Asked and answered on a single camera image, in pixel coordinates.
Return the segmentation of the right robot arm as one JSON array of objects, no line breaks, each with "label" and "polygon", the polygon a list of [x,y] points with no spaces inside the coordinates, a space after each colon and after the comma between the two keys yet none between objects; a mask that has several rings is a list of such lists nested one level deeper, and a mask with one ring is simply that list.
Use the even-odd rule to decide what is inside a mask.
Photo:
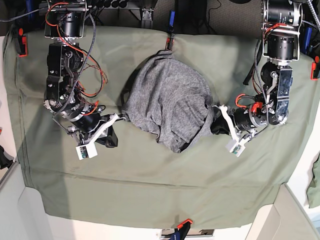
[{"label": "right robot arm", "polygon": [[[118,145],[112,127],[97,134],[98,129],[109,121],[102,116],[106,108],[95,98],[107,84],[107,77],[90,50],[79,46],[77,39],[84,36],[85,21],[94,21],[92,11],[103,5],[101,0],[50,0],[45,14],[45,37],[53,39],[47,55],[48,76],[44,93],[44,107],[58,117],[71,122],[63,130],[76,139],[78,145],[98,142],[109,148]],[[80,82],[84,70],[94,68],[100,74],[100,87],[95,93],[88,93]]]}]

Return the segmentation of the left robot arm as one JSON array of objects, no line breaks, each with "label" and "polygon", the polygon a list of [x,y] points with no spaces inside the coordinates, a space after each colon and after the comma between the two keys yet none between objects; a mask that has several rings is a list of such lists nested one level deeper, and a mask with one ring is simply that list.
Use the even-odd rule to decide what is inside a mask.
[{"label": "left robot arm", "polygon": [[248,77],[258,78],[259,89],[255,96],[240,94],[235,100],[236,109],[228,109],[227,117],[218,110],[211,124],[213,134],[236,135],[243,132],[256,136],[256,128],[280,126],[289,114],[289,95],[293,82],[290,62],[300,57],[300,27],[303,20],[303,1],[262,1],[261,40],[256,44],[254,63]]}]

